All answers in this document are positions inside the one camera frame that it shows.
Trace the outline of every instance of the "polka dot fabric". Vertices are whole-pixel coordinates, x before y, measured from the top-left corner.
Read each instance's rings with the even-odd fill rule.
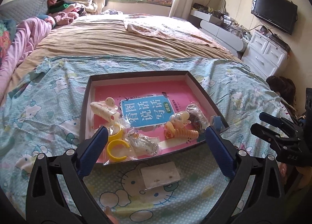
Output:
[[[61,155],[79,144],[82,100],[89,76],[155,70],[190,71],[230,125],[223,138],[252,156],[275,154],[266,142],[251,135],[250,126],[261,123],[270,127],[260,122],[262,111],[290,117],[266,82],[241,63],[203,58],[45,58],[8,94],[5,106],[0,109],[0,185],[23,216],[36,156]],[[182,179],[145,190],[140,168],[170,161],[174,161]],[[110,206],[121,223],[155,224],[199,223],[228,184],[206,144],[143,163],[96,165],[84,181],[97,203],[103,209]],[[60,184],[70,209],[77,213],[62,178]],[[235,213],[244,207],[251,186],[252,179]]]

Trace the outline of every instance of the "yellow ring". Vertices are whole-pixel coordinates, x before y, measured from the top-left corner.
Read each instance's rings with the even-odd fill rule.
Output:
[[[108,156],[110,157],[110,160],[112,160],[114,162],[122,162],[127,158],[127,156],[115,157],[111,154],[110,150],[113,147],[118,146],[118,145],[123,145],[127,148],[130,148],[129,144],[122,139],[115,139],[115,140],[111,141],[110,143],[108,143],[106,151],[107,151]]]
[[[119,124],[115,124],[115,125],[119,127],[119,131],[116,134],[108,136],[108,142],[111,142],[116,139],[122,139],[122,135],[124,134],[124,131],[121,129],[121,126]]]

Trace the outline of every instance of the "green label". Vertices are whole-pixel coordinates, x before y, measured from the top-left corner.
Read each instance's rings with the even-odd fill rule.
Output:
[[[164,105],[164,107],[165,107],[167,113],[171,113],[171,112],[172,112],[172,111],[171,111],[171,108],[170,108],[170,105],[168,104],[168,102],[164,102],[163,105]]]

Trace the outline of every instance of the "television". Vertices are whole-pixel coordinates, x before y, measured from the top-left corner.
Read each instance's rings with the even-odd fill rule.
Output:
[[[291,35],[298,19],[297,9],[297,5],[287,0],[253,0],[251,13]]]

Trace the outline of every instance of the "white cabinet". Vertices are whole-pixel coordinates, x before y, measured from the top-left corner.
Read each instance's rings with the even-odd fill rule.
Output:
[[[255,31],[241,60],[264,80],[280,74],[287,64],[287,52],[274,41]]]

